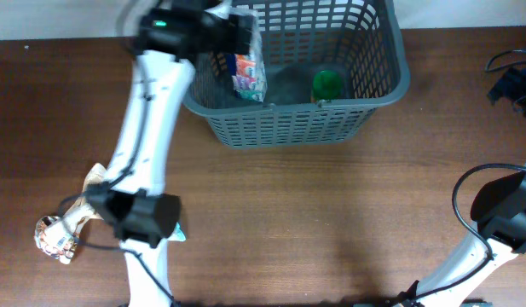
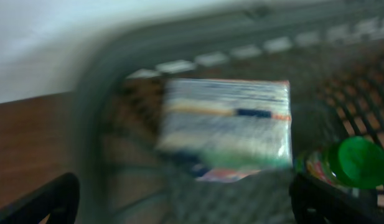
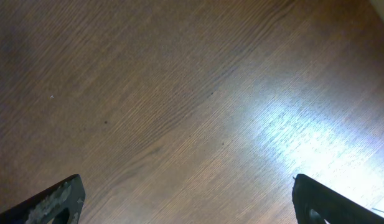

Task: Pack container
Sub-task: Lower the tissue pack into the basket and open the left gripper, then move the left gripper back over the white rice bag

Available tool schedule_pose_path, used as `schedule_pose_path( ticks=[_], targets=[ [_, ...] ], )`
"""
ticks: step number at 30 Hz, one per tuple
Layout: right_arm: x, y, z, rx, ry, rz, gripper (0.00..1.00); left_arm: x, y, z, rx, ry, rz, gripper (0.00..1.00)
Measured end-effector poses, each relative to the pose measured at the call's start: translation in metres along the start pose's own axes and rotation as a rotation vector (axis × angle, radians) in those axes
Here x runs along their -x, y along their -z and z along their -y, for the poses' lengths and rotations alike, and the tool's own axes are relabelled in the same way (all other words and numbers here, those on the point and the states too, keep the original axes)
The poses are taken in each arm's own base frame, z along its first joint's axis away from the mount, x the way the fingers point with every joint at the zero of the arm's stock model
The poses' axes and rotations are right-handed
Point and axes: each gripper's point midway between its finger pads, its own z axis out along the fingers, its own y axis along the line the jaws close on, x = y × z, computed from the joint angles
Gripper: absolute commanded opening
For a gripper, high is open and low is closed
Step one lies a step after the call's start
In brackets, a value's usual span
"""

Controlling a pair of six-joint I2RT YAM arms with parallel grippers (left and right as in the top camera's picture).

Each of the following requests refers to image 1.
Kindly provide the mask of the Kleenex tissue multipack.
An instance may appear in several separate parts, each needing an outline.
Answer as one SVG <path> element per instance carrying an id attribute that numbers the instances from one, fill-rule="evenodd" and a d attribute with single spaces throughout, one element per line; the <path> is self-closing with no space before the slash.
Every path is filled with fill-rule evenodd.
<path id="1" fill-rule="evenodd" d="M 232 8 L 230 15 L 233 14 L 254 18 L 249 53 L 247 55 L 225 55 L 235 94 L 242 99 L 263 102 L 268 86 L 263 62 L 263 40 L 258 28 L 257 12 Z"/>

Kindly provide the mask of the teal tissue packet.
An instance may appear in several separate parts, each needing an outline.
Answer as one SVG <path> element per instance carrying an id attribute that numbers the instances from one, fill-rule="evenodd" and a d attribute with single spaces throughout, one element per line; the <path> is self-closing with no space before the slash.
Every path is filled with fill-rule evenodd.
<path id="1" fill-rule="evenodd" d="M 181 224 L 176 223 L 174 230 L 172 231 L 171 235 L 168 237 L 168 241 L 184 242 L 186 239 L 187 237 L 182 231 Z"/>

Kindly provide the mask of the green lid jar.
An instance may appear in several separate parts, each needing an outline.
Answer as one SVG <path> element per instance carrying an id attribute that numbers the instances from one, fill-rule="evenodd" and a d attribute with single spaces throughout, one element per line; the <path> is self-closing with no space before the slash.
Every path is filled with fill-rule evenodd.
<path id="1" fill-rule="evenodd" d="M 333 70 L 318 72 L 312 81 L 311 101 L 328 101 L 338 99 L 343 94 L 343 79 Z"/>

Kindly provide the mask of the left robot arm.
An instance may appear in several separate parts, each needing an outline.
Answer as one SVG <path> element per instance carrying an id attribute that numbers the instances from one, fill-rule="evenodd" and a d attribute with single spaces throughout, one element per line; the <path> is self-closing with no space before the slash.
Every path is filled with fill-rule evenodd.
<path id="1" fill-rule="evenodd" d="M 117 147 L 101 183 L 86 200 L 113 229 L 125 256 L 131 306 L 177 306 L 167 251 L 179 230 L 181 200 L 165 192 L 165 169 L 176 120 L 200 55 L 246 55 L 255 14 L 230 1 L 156 3 L 128 48 L 134 70 Z"/>

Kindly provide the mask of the brown snack bag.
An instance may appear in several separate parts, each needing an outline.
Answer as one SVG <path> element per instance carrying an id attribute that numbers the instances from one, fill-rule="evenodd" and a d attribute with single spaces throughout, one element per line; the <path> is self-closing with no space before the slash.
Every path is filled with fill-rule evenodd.
<path id="1" fill-rule="evenodd" d="M 38 220 L 34 230 L 36 247 L 68 265 L 74 258 L 84 225 L 92 219 L 102 220 L 102 217 L 84 196 L 79 196 L 63 215 L 43 216 Z"/>

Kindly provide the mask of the grey plastic basket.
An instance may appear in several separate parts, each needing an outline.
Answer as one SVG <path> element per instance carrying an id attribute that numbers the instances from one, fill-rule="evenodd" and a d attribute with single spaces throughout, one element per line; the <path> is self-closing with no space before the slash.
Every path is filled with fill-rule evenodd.
<path id="1" fill-rule="evenodd" d="M 263 102 L 237 97 L 221 54 L 201 55 L 184 104 L 232 148 L 344 142 L 380 107 L 401 100 L 410 72 L 392 0 L 242 1 L 263 40 Z M 311 101 L 314 76 L 333 70 L 343 94 Z"/>

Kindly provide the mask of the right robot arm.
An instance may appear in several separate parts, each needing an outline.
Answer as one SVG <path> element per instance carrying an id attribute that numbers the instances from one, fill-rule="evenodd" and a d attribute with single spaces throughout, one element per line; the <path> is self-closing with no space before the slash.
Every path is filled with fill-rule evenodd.
<path id="1" fill-rule="evenodd" d="M 512 174 L 483 185 L 465 220 L 458 204 L 460 187 L 479 171 L 498 169 Z M 400 293 L 394 306 L 461 306 L 500 266 L 526 253 L 526 162 L 471 168 L 454 185 L 451 201 L 466 237 L 433 273 Z"/>

